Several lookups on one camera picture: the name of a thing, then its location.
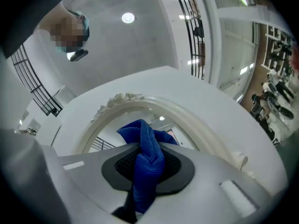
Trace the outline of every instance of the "white pillar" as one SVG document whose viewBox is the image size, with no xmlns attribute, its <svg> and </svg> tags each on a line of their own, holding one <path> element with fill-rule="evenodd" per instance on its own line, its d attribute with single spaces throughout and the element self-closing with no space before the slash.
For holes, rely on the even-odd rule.
<svg viewBox="0 0 299 224">
<path fill-rule="evenodd" d="M 215 0 L 196 0 L 205 33 L 205 79 L 218 86 L 222 55 L 221 24 Z"/>
<path fill-rule="evenodd" d="M 292 32 L 283 17 L 266 6 L 223 7 L 218 9 L 219 18 L 253 21 L 273 26 L 290 35 Z"/>
</svg>

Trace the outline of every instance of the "white slot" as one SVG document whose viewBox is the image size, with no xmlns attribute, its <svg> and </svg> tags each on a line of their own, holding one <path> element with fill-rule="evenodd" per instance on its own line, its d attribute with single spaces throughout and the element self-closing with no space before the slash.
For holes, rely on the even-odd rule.
<svg viewBox="0 0 299 224">
<path fill-rule="evenodd" d="M 242 217 L 247 217 L 256 211 L 254 204 L 231 180 L 221 183 L 220 186 L 227 194 L 234 208 Z"/>
<path fill-rule="evenodd" d="M 78 167 L 81 167 L 84 165 L 84 162 L 83 161 L 79 161 L 79 162 L 74 162 L 74 163 L 70 163 L 70 164 L 66 164 L 64 165 L 64 169 L 65 170 L 70 170 L 70 169 L 73 169 L 73 168 L 78 168 Z"/>
</svg>

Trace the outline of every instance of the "blue microfiber cloth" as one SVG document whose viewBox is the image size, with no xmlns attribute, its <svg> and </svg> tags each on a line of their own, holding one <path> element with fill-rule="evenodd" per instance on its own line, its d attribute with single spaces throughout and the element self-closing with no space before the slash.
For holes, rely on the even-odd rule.
<svg viewBox="0 0 299 224">
<path fill-rule="evenodd" d="M 127 144 L 140 143 L 142 153 L 135 160 L 133 196 L 135 211 L 144 213 L 155 200 L 156 186 L 165 168 L 164 155 L 158 142 L 177 143 L 170 134 L 153 130 L 143 119 L 120 128 L 117 133 Z"/>
</svg>

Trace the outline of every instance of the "black metal railing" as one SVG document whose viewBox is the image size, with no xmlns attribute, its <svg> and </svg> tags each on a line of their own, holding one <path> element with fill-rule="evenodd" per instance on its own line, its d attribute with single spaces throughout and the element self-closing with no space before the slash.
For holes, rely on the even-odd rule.
<svg viewBox="0 0 299 224">
<path fill-rule="evenodd" d="M 92 147 L 99 151 L 102 151 L 102 150 L 113 148 L 115 146 L 112 144 L 109 144 L 108 142 L 106 142 L 105 140 L 103 140 L 99 137 L 96 137 L 92 144 Z"/>
<path fill-rule="evenodd" d="M 49 94 L 38 78 L 30 63 L 30 60 L 28 59 L 23 44 L 15 53 L 12 54 L 11 59 L 21 82 L 33 95 L 33 100 L 36 102 L 36 104 L 46 115 L 52 113 L 53 115 L 57 116 L 62 110 L 62 107 Z"/>
<path fill-rule="evenodd" d="M 190 45 L 191 75 L 204 79 L 205 44 L 204 30 L 196 0 L 178 0 L 181 6 Z"/>
</svg>

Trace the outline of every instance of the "white wall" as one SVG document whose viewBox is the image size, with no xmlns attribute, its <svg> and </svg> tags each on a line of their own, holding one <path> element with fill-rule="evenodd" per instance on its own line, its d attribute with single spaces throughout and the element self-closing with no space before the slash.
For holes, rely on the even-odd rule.
<svg viewBox="0 0 299 224">
<path fill-rule="evenodd" d="M 40 107 L 36 104 L 34 100 L 31 100 L 28 107 L 26 108 L 28 111 L 28 116 L 23 120 L 22 125 L 20 126 L 20 129 L 27 129 L 33 119 L 35 119 L 36 122 L 38 122 L 40 125 L 44 123 L 44 121 L 47 119 L 46 114 L 41 110 Z"/>
<path fill-rule="evenodd" d="M 32 96 L 9 65 L 0 49 L 0 128 L 16 129 Z"/>
<path fill-rule="evenodd" d="M 186 147 L 189 149 L 194 149 L 191 142 L 186 138 L 186 136 L 177 127 L 173 127 L 173 128 L 171 128 L 171 130 L 174 133 L 174 136 L 176 137 L 178 144 L 180 146 Z"/>
<path fill-rule="evenodd" d="M 104 141 L 118 147 L 121 145 L 125 145 L 126 142 L 125 140 L 122 138 L 122 136 L 120 134 L 118 134 L 116 132 L 115 129 L 113 129 L 112 127 L 110 127 L 109 125 L 107 125 L 98 135 L 98 137 L 100 137 L 101 139 L 103 139 Z"/>
<path fill-rule="evenodd" d="M 190 45 L 185 20 L 179 18 L 179 15 L 183 15 L 181 6 L 178 0 L 162 0 L 162 2 L 171 24 L 179 69 L 190 75 L 191 66 L 187 65 L 191 60 Z"/>
<path fill-rule="evenodd" d="M 221 68 L 222 37 L 215 0 L 196 0 L 205 32 L 205 80 L 217 87 Z"/>
<path fill-rule="evenodd" d="M 110 126 L 112 129 L 117 131 L 121 127 L 124 127 L 125 125 L 138 120 L 138 119 L 143 119 L 145 120 L 148 124 L 151 124 L 151 118 L 152 118 L 152 113 L 150 110 L 146 111 L 134 111 L 134 112 L 129 112 L 126 114 L 121 115 L 120 117 L 117 117 L 116 119 L 112 120 L 108 126 Z"/>
<path fill-rule="evenodd" d="M 59 72 L 53 69 L 53 61 L 41 41 L 44 31 L 37 30 L 25 42 L 24 47 L 38 78 L 49 92 L 54 95 L 63 85 Z"/>
<path fill-rule="evenodd" d="M 218 87 L 234 98 L 245 88 L 248 71 L 240 75 L 242 68 L 255 62 L 256 45 L 252 42 L 252 22 L 221 19 L 222 60 Z"/>
<path fill-rule="evenodd" d="M 203 1 L 212 39 L 210 83 L 220 87 L 228 81 L 235 80 L 239 67 L 251 61 L 248 57 L 253 57 L 254 52 L 248 41 L 252 40 L 252 23 L 219 19 L 218 8 L 244 6 L 240 0 Z"/>
<path fill-rule="evenodd" d="M 98 150 L 95 149 L 95 148 L 93 148 L 93 147 L 91 147 L 91 148 L 89 149 L 89 153 L 93 153 L 93 152 L 98 152 Z"/>
<path fill-rule="evenodd" d="M 163 97 L 188 109 L 217 134 L 227 149 L 248 156 L 244 171 L 253 171 L 269 192 L 277 193 L 287 186 L 279 154 L 250 114 L 210 84 L 170 67 L 122 77 L 72 100 L 58 116 L 62 126 L 53 144 L 57 154 L 72 154 L 100 106 L 115 94 L 126 92 Z"/>
</svg>

